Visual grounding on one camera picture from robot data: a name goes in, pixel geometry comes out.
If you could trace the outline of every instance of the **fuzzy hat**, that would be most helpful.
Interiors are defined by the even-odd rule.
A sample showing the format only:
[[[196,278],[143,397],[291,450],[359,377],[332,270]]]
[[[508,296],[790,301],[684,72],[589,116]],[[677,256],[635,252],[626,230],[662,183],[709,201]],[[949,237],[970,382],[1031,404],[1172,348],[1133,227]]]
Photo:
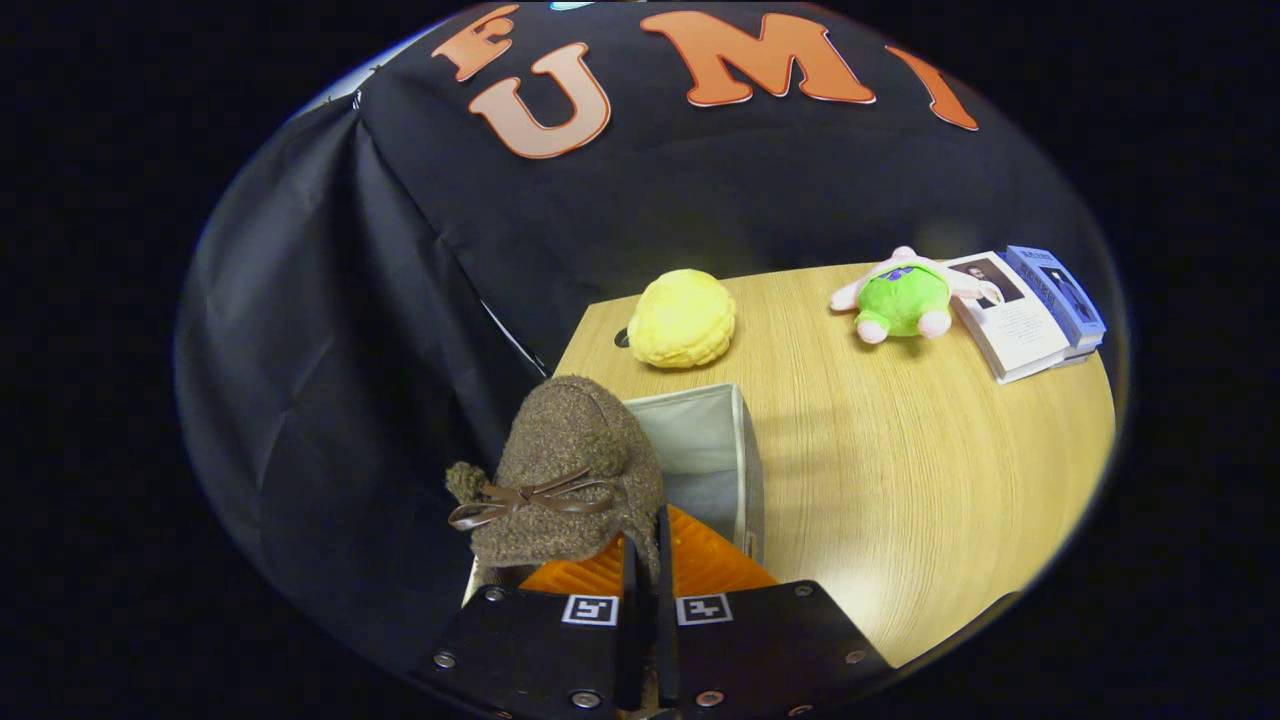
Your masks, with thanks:
[[[492,484],[466,462],[449,468],[445,484],[462,503],[449,521],[472,532],[483,575],[586,560],[621,532],[658,577],[662,468],[635,415],[588,378],[552,378],[529,393]]]

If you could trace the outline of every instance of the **table surface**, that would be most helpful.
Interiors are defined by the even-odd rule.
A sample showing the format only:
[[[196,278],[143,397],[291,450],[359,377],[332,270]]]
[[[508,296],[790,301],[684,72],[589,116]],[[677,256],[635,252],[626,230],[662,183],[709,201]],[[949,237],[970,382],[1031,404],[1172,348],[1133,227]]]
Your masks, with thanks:
[[[737,383],[764,464],[765,569],[822,583],[901,666],[1053,557],[1098,487],[1115,409],[1097,354],[1000,386],[959,318],[937,340],[863,343],[827,300],[872,265],[723,281],[732,345],[687,370],[614,345],[639,296],[591,305],[556,374],[622,400]]]

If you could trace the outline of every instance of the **yellow plush toy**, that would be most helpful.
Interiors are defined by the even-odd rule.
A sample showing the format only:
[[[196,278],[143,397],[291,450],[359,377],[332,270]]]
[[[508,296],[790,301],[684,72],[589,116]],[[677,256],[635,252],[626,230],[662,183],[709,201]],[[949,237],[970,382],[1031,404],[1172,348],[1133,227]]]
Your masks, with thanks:
[[[705,365],[728,350],[737,306],[701,270],[672,270],[649,283],[627,324],[636,360],[658,368]]]

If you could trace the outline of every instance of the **white book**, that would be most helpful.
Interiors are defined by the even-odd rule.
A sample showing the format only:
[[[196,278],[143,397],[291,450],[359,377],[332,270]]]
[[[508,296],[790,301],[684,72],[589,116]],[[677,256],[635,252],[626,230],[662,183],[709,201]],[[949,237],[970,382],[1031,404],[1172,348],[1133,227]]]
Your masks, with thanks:
[[[955,297],[951,304],[978,341],[1000,384],[1057,365],[1071,351],[1048,307],[1009,263],[995,252],[966,255],[943,263],[948,269],[998,288],[997,301]]]

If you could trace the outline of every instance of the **book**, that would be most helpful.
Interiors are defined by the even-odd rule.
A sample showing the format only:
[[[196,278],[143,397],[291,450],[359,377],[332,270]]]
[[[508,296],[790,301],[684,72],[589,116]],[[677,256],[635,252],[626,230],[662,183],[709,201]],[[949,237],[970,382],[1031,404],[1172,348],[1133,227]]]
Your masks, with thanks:
[[[1059,363],[1057,365],[1053,365],[1053,368],[1066,368],[1068,365],[1079,365],[1080,363],[1084,363],[1085,360],[1092,357],[1093,354],[1097,351],[1097,348],[1098,348],[1097,345],[1088,345],[1082,348],[1069,350],[1062,361]]]
[[[1005,259],[1053,314],[1073,348],[1083,350],[1102,342],[1107,332],[1102,315],[1052,252],[1010,245]]]
[[[1053,314],[996,252],[943,263],[948,269],[989,282],[998,301],[954,297],[952,306],[978,342],[1000,384],[1011,383],[1064,361],[1073,350]]]

